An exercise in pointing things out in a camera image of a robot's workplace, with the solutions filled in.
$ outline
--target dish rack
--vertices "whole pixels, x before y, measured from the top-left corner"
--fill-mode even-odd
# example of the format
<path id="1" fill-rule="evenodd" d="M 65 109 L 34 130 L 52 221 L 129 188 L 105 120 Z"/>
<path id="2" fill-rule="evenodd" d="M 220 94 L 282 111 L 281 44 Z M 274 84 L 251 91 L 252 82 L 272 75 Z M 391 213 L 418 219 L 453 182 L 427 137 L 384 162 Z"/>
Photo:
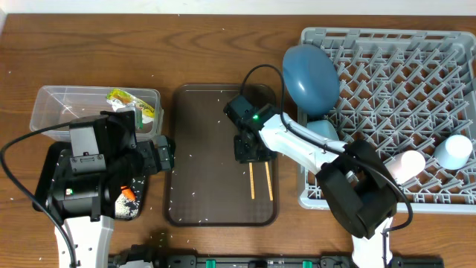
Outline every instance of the dish rack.
<path id="1" fill-rule="evenodd" d="M 476 214 L 475 153 L 457 171 L 445 170 L 432 157 L 453 134 L 476 144 L 473 34 L 306 28 L 300 43 L 325 51 L 338 72 L 341 94 L 324 118 L 342 141 L 363 138 L 385 162 L 406 150 L 425 157 L 425 170 L 402 185 L 415 212 Z M 312 119 L 321 118 L 298 110 L 300 124 Z M 298 173 L 300 205 L 329 209 L 314 176 L 302 166 Z M 403 203 L 397 209 L 407 211 Z"/>

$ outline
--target yellow package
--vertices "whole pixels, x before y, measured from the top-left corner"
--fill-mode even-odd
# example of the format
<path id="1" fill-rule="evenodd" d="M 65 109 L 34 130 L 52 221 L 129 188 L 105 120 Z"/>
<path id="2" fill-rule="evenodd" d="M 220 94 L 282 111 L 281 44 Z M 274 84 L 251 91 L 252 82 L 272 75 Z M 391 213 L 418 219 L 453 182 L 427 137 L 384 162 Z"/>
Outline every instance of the yellow package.
<path id="1" fill-rule="evenodd" d="M 107 102 L 112 105 L 114 111 L 135 105 L 137 108 L 142 110 L 142 123 L 147 124 L 154 121 L 154 108 L 130 93 L 120 89 L 113 89 L 108 93 L 106 99 Z"/>

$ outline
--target wooden chopstick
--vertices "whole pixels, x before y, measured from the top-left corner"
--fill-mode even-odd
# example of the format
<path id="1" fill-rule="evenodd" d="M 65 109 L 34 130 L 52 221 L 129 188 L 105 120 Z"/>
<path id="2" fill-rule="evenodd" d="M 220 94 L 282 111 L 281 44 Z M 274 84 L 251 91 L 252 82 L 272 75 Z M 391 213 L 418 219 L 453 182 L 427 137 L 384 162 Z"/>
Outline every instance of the wooden chopstick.
<path id="1" fill-rule="evenodd" d="M 251 198 L 254 199 L 254 180 L 253 180 L 253 164 L 250 164 L 250 184 L 251 184 Z"/>
<path id="2" fill-rule="evenodd" d="M 269 191 L 269 199 L 273 201 L 273 189 L 271 188 L 271 176 L 269 176 L 269 165 L 268 162 L 265 162 L 266 166 L 266 178 L 268 180 L 268 191 Z"/>

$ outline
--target light blue cup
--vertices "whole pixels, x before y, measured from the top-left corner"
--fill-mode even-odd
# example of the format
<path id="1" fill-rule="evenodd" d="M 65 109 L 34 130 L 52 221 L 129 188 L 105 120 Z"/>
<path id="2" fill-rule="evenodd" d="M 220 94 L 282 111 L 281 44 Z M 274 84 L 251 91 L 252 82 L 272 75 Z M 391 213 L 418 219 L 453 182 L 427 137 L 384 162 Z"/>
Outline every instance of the light blue cup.
<path id="1" fill-rule="evenodd" d="M 334 126 L 328 120 L 319 120 L 307 123 L 306 128 L 314 133 L 323 136 L 324 138 L 338 141 L 339 136 L 335 131 Z"/>
<path id="2" fill-rule="evenodd" d="M 283 76 L 292 100 L 308 115 L 327 114 L 339 98 L 339 80 L 334 64 L 314 45 L 288 49 Z"/>
<path id="3" fill-rule="evenodd" d="M 433 157 L 440 166 L 449 170 L 457 170 L 467 163 L 473 144 L 464 135 L 452 135 L 437 146 Z"/>

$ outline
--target wood grain surface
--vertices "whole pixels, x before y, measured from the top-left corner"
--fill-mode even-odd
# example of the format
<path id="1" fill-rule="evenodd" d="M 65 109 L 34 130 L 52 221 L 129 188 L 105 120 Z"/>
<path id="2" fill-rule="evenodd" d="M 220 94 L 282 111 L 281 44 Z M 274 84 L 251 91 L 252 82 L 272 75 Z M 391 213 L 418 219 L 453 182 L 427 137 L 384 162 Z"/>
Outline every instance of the wood grain surface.
<path id="1" fill-rule="evenodd" d="M 312 26 L 476 33 L 476 18 L 11 14 L 0 39 L 0 144 L 30 131 L 36 93 L 44 85 L 157 89 L 166 111 L 167 134 L 172 94 L 180 85 L 240 83 L 255 65 L 280 66 L 286 49 Z M 267 84 L 280 96 L 279 80 L 272 71 L 257 71 L 250 81 Z M 295 114 L 289 98 L 286 108 Z M 12 171 L 31 191 L 52 142 L 39 135 L 7 154 Z M 282 156 L 279 163 L 280 213 L 270 226 L 172 227 L 162 216 L 161 173 L 151 178 L 143 214 L 131 222 L 116 222 L 110 252 L 135 243 L 158 247 L 165 232 L 162 249 L 195 248 L 204 255 L 350 255 L 350 235 L 330 212 L 298 205 L 297 165 Z M 399 214 L 395 221 L 406 217 Z M 476 216 L 417 214 L 408 228 L 392 233 L 391 249 L 396 255 L 441 256 L 447 267 L 474 267 L 475 222 Z M 0 267 L 57 266 L 53 225 L 33 211 L 3 172 L 0 224 Z"/>

